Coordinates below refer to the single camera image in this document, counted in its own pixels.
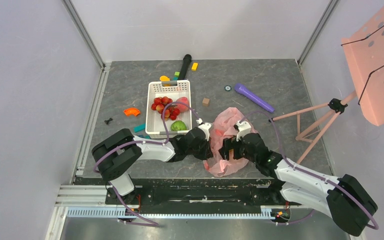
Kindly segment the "green fake fruit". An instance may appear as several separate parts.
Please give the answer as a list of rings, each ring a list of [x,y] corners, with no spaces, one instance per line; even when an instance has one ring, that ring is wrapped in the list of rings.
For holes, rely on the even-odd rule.
[[[170,130],[174,132],[186,131],[188,126],[182,120],[176,120],[171,124]]]

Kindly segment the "pink plastic bag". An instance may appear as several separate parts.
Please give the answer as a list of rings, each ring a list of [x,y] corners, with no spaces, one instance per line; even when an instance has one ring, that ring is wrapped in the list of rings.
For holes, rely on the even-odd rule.
[[[210,130],[210,149],[213,157],[203,162],[205,169],[215,177],[225,177],[232,175],[243,169],[249,161],[245,158],[233,159],[230,155],[228,159],[223,159],[219,153],[226,138],[235,137],[237,131],[234,125],[244,118],[244,114],[236,107],[229,107],[221,112],[214,120]]]

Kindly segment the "pink fake peach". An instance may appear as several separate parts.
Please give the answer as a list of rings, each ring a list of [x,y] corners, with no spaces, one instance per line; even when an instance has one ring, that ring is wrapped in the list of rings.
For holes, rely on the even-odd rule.
[[[189,111],[189,99],[185,96],[178,98],[176,101],[175,107],[179,109],[180,113],[185,113]]]

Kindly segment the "red fake fruit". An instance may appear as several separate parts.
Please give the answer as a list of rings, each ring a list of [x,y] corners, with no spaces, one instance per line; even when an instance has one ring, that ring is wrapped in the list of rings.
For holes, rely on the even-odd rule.
[[[153,99],[150,109],[158,112],[165,121],[174,121],[180,115],[179,109],[176,108],[175,104],[170,105],[167,109],[165,109],[165,107],[172,102],[173,100],[167,96],[156,97]]]

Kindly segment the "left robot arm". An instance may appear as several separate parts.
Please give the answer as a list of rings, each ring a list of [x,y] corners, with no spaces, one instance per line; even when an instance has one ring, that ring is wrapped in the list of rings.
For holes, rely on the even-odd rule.
[[[175,163],[187,156],[199,160],[212,158],[210,128],[210,124],[201,124],[186,134],[169,138],[168,142],[145,139],[123,128],[92,148],[94,170],[115,187],[120,200],[131,204],[137,198],[137,190],[127,171],[136,161]]]

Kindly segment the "brown wooden cube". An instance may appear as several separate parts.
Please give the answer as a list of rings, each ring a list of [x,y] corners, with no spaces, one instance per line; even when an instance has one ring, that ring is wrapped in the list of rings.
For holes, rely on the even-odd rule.
[[[203,100],[202,100],[202,105],[204,106],[204,107],[208,107],[209,105],[210,105],[210,99],[209,98],[203,98]]]

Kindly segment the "white plastic basket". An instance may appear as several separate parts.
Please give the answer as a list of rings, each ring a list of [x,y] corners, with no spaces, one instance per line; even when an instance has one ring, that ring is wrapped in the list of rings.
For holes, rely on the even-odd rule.
[[[176,100],[192,103],[188,80],[152,81],[148,84],[145,132],[152,139],[163,139],[186,134],[192,129],[192,113]]]

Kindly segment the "purple toy bat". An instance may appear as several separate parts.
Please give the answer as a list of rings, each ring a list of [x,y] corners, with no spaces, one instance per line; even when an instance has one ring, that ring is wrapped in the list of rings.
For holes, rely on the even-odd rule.
[[[275,109],[266,101],[264,101],[262,98],[257,96],[255,93],[253,93],[250,89],[248,89],[245,85],[242,83],[237,83],[234,86],[234,90],[263,108],[264,110],[268,111],[269,113],[273,113]]]

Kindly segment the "small round disc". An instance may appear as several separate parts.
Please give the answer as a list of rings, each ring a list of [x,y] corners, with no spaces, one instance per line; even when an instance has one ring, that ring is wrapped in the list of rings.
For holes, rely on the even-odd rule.
[[[225,90],[226,92],[230,92],[230,91],[232,90],[232,87],[231,87],[230,85],[226,85],[226,86],[224,87],[224,90]]]

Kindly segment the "orange curved piece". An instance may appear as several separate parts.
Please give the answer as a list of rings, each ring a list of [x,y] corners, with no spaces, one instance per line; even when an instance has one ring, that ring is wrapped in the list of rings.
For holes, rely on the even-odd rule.
[[[123,113],[127,116],[127,117],[130,117],[130,116],[134,116],[134,117],[138,117],[140,114],[141,114],[141,111],[135,107],[131,107],[131,108],[127,108],[123,111]]]

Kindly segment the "orange yellow toy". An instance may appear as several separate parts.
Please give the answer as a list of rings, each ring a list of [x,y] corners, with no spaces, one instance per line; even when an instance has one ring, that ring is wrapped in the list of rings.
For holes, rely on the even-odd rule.
[[[166,76],[166,75],[162,75],[162,76],[160,76],[159,80],[162,82],[161,85],[162,85],[163,87],[169,87],[169,86],[170,86],[170,84],[167,83],[167,82],[170,81],[170,78],[169,78],[168,76]]]

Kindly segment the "yellow block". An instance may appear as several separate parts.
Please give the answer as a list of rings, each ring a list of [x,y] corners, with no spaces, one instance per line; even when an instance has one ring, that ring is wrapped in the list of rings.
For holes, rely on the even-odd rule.
[[[198,68],[198,63],[197,62],[194,62],[193,64],[192,64],[192,67],[191,67],[191,70],[192,71],[196,71],[197,70],[197,68]]]

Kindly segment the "black cylinder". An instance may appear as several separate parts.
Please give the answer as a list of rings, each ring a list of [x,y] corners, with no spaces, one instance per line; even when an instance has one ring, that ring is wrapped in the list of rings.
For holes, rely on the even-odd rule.
[[[190,54],[186,54],[182,60],[182,66],[179,71],[178,80],[185,79],[191,62],[192,62],[192,56]]]

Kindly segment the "small black piece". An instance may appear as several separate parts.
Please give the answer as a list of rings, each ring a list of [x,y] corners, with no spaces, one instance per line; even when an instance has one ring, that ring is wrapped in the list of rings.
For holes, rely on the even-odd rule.
[[[113,121],[113,119],[110,117],[109,119],[104,120],[104,123],[105,123],[106,125],[108,125],[111,121]]]

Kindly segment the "pink music stand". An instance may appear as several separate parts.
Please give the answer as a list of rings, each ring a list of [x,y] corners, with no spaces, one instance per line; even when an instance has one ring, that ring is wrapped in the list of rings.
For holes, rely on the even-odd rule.
[[[326,114],[305,130],[297,124],[297,141],[310,145],[297,159],[300,164],[333,122],[342,114],[348,103],[357,99],[363,116],[373,125],[384,124],[384,6],[349,38],[341,40],[346,63],[351,75],[352,92],[344,99],[328,102],[274,117],[274,121],[295,116],[297,120],[307,112],[328,108]]]

